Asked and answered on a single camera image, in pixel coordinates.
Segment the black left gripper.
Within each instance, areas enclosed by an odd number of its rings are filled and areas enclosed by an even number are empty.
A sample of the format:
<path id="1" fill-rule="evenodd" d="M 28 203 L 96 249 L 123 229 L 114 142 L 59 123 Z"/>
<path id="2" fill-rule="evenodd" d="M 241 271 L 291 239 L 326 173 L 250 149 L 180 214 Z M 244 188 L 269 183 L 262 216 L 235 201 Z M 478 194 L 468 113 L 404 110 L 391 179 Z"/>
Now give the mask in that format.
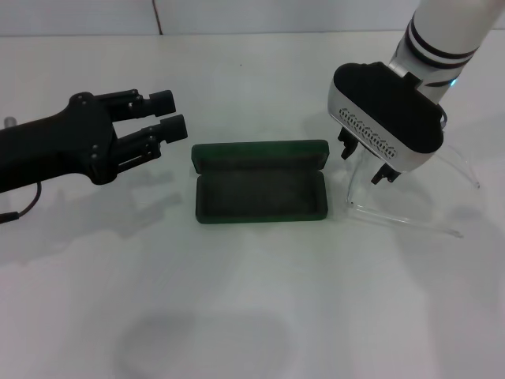
<path id="1" fill-rule="evenodd" d="M 66 174 L 104 185 L 161 156 L 160 145 L 186 139 L 182 114 L 118 138 L 112 122 L 176 112 L 170 90 L 145 99 L 137 89 L 72 96 L 53 116 L 0 130 L 0 193 Z M 116 140 L 116 165 L 110 159 Z"/>

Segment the clear plastic glasses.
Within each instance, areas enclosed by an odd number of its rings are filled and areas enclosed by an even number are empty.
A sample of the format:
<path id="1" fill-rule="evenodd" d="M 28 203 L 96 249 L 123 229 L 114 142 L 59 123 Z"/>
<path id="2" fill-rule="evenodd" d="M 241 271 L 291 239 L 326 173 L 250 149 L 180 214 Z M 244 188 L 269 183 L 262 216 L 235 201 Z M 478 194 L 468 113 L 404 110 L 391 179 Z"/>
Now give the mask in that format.
<path id="1" fill-rule="evenodd" d="M 474 206 L 480 194 L 470 154 L 444 145 L 414 171 L 372 183 L 383 162 L 364 148 L 358 149 L 346 195 L 350 213 L 373 222 L 422 229 L 462 238 L 456 212 Z"/>

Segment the green glasses case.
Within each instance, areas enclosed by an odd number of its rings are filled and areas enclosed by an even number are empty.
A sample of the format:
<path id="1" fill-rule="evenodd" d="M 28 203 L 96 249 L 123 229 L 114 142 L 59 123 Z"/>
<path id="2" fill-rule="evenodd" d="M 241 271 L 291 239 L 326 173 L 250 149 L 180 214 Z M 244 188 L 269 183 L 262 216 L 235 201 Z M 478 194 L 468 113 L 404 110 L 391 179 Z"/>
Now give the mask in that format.
<path id="1" fill-rule="evenodd" d="M 191 159 L 202 224 L 316 221 L 327 217 L 325 140 L 196 144 Z"/>

